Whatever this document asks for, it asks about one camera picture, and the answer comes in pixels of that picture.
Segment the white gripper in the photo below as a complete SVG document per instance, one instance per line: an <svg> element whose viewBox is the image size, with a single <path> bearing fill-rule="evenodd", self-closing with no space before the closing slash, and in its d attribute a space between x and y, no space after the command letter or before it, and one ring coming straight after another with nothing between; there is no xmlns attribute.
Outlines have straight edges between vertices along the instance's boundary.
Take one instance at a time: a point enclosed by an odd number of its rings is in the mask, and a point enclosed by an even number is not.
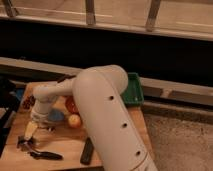
<svg viewBox="0 0 213 171"><path fill-rule="evenodd" d="M50 106L48 104L36 103L30 113L32 121L29 121L25 133L24 139L30 140L33 134L36 132L38 126L40 128L46 128L48 126L47 117L50 113Z"/></svg>

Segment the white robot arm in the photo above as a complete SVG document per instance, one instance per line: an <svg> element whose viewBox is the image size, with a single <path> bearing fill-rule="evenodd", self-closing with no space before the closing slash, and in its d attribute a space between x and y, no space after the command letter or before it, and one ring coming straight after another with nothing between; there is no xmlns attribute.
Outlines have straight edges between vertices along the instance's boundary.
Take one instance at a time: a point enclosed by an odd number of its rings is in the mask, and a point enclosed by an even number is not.
<svg viewBox="0 0 213 171"><path fill-rule="evenodd" d="M158 171L122 101L127 86L128 75L118 65L90 67L72 79L36 86L24 138L44 125L58 97L71 95L105 171Z"/></svg>

